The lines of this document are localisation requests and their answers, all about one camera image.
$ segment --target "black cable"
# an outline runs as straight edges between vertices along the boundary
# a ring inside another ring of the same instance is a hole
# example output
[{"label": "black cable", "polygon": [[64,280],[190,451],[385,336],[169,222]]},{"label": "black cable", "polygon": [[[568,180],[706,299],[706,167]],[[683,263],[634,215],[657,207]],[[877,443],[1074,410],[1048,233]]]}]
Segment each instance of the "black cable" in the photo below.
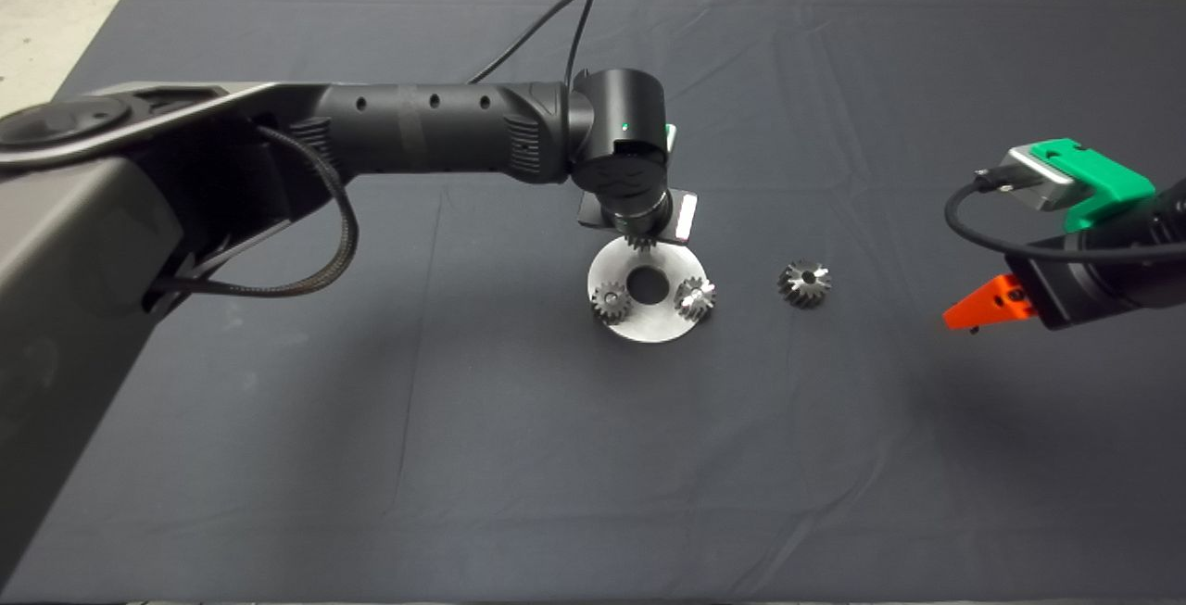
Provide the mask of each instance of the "black cable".
[{"label": "black cable", "polygon": [[300,281],[294,281],[292,284],[285,284],[282,286],[272,286],[264,288],[251,288],[235,284],[223,284],[219,281],[209,281],[205,279],[158,279],[153,285],[152,289],[158,293],[192,293],[192,294],[210,294],[210,295],[234,295],[234,297],[255,297],[255,298],[285,298],[285,297],[296,297],[310,293],[315,293],[329,286],[330,284],[338,280],[339,276],[350,267],[350,262],[355,259],[355,250],[358,248],[358,219],[355,217],[355,210],[350,204],[350,198],[346,196],[345,186],[343,186],[342,178],[338,177],[338,171],[333,168],[330,163],[327,163],[317,149],[304,144],[304,141],[295,140],[280,133],[273,130],[272,128],[264,128],[262,125],[256,128],[256,130],[263,138],[275,141],[281,146],[288,146],[300,157],[308,163],[308,166],[317,171],[318,177],[321,183],[325,184],[325,190],[330,192],[330,197],[333,198],[334,203],[338,204],[338,211],[342,212],[342,238],[338,242],[338,250],[333,254],[333,257],[326,263],[325,267],[319,268],[312,275],[301,279]]},{"label": "black cable", "polygon": [[[565,9],[568,5],[572,4],[572,1],[575,0],[556,1],[556,5],[550,6],[550,8],[548,8],[548,11],[546,11],[546,13],[542,14],[542,17],[535,19],[531,26],[528,26],[527,31],[524,31],[522,36],[518,36],[517,40],[514,40],[514,43],[511,43],[509,47],[504,49],[503,53],[498,55],[498,57],[496,57],[495,60],[491,60],[490,64],[486,65],[486,68],[478,70],[478,74],[474,74],[474,76],[470,78],[467,84],[477,84],[478,82],[482,82],[483,78],[489,77],[490,74],[493,72],[493,70],[498,70],[498,66],[500,64],[504,64],[506,59],[511,57],[511,55],[517,52],[518,49],[523,46],[523,44],[527,44],[527,40],[530,40],[531,36],[535,36],[535,32],[538,31],[540,27],[543,27],[546,23],[548,23],[548,19],[556,17],[556,13],[559,13],[559,11]],[[585,9],[581,11],[581,19],[580,21],[576,23],[576,32],[573,32],[573,43],[568,47],[568,65],[565,68],[565,87],[572,85],[573,64],[576,63],[576,47],[581,44],[581,34],[582,32],[585,32],[585,21],[586,19],[588,19],[589,9],[592,8],[593,8],[593,0],[585,0]]]},{"label": "black cable", "polygon": [[1160,244],[1155,247],[1135,247],[1096,250],[1061,250],[1028,244],[1016,244],[1005,240],[989,237],[978,230],[969,228],[965,222],[959,221],[959,205],[963,200],[976,192],[990,192],[999,186],[983,182],[967,184],[950,198],[943,208],[943,216],[955,234],[969,242],[982,246],[989,250],[1013,255],[1015,257],[1029,260],[1050,260],[1050,262],[1080,263],[1080,265],[1142,265],[1146,262],[1181,262],[1186,260],[1186,244]]}]

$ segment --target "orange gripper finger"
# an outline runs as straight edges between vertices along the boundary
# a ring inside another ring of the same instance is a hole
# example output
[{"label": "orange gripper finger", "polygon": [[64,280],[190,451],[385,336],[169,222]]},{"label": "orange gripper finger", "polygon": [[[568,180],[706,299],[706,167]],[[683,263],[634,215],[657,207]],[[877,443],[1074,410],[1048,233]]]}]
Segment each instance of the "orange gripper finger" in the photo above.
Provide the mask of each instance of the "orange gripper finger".
[{"label": "orange gripper finger", "polygon": [[1038,316],[1026,291],[1013,274],[1001,274],[945,310],[943,321],[950,330],[970,330],[991,323],[1025,320]]}]

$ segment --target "gear teeth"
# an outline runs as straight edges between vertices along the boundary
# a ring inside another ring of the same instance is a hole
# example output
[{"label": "gear teeth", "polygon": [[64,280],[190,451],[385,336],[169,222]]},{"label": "gear teeth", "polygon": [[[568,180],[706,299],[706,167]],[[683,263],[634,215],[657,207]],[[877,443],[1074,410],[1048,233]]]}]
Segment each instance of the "gear teeth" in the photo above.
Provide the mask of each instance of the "gear teeth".
[{"label": "gear teeth", "polygon": [[632,249],[639,253],[655,248],[655,240],[650,237],[633,237],[626,235],[623,238],[626,240],[626,246],[631,247]]},{"label": "gear teeth", "polygon": [[621,284],[601,284],[589,297],[593,314],[606,325],[617,325],[630,316],[635,301]]},{"label": "gear teeth", "polygon": [[798,260],[778,276],[778,293],[796,308],[816,308],[831,291],[831,274],[818,262]]},{"label": "gear teeth", "polygon": [[675,291],[675,310],[688,320],[700,321],[716,306],[716,286],[707,279],[693,276]]}]

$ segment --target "table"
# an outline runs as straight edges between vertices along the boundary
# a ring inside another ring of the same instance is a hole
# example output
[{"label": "table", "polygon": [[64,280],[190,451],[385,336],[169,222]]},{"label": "table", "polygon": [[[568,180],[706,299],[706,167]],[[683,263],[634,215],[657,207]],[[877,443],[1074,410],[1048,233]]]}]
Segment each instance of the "table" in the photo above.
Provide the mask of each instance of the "table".
[{"label": "table", "polygon": [[[550,2],[122,0],[62,93],[455,82]],[[495,77],[557,78],[573,17]],[[1005,268],[942,203],[1009,146],[1181,178],[1186,0],[598,0],[578,63],[664,82],[709,323],[594,324],[607,236],[570,184],[361,179],[339,284],[159,327],[2,599],[1186,593],[1182,311],[939,321]],[[1058,229],[1003,198],[969,219]],[[336,224],[222,275],[295,278]],[[833,268],[817,312],[774,291],[801,257]]]}]

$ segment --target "metal disc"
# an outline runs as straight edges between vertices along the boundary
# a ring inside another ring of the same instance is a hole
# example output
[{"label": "metal disc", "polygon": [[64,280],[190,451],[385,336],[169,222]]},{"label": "metal disc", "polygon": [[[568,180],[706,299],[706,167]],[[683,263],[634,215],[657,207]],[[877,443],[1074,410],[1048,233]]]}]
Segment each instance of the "metal disc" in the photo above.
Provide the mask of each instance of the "metal disc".
[{"label": "metal disc", "polygon": [[686,247],[657,243],[651,248],[635,250],[621,237],[610,242],[593,259],[589,266],[588,297],[602,284],[621,284],[627,288],[627,279],[636,268],[656,268],[667,278],[668,294],[658,304],[643,304],[633,298],[633,308],[625,320],[606,325],[619,337],[639,343],[663,343],[688,333],[696,326],[675,307],[675,293],[686,279],[706,279],[700,260]]}]

